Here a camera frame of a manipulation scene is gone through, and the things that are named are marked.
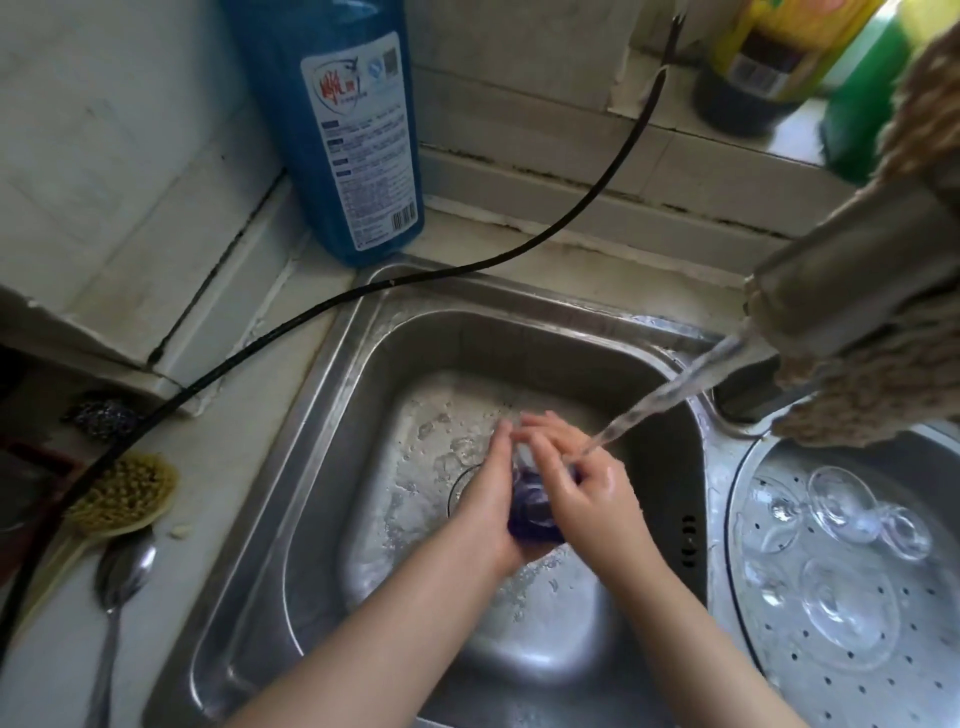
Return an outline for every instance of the dish soap bottle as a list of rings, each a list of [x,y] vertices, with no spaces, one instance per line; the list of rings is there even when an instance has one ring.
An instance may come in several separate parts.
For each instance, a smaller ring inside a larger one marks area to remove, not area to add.
[[[402,0],[222,0],[324,247],[370,265],[423,229]]]

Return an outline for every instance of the purple object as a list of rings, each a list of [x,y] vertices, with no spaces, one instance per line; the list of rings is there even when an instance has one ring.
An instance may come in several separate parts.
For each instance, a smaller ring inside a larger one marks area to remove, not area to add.
[[[580,485],[582,478],[573,466],[570,477]],[[550,501],[543,490],[543,479],[533,455],[525,445],[514,450],[514,499],[510,504],[507,530],[521,541],[563,544],[566,539],[550,511]]]

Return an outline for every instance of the faucet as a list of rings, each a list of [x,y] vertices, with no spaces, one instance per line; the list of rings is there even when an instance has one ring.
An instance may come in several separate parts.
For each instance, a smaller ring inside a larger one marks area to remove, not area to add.
[[[747,278],[747,310],[781,356],[823,361],[883,330],[910,301],[960,277],[960,150],[860,194]],[[714,389],[719,410],[758,422],[810,394],[782,390],[777,359]]]

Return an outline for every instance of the red logo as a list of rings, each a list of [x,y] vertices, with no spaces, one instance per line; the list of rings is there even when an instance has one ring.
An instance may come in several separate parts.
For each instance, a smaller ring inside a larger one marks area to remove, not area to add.
[[[353,111],[360,95],[357,60],[331,61],[313,73],[314,91],[325,107],[335,113]]]

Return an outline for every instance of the windowsill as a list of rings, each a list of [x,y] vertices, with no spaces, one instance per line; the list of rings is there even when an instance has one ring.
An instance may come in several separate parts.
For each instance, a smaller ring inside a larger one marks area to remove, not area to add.
[[[623,80],[611,89],[611,100],[607,111],[618,116],[636,119],[640,115],[645,100],[643,94],[659,67],[659,59],[631,50],[625,65]],[[654,126],[801,164],[824,166],[823,149],[818,131],[827,109],[827,102],[824,99],[814,98],[807,101],[795,113],[780,122],[769,136],[744,139],[716,131],[697,115],[690,103],[696,77],[696,69],[681,66],[670,68],[666,88],[653,115]]]

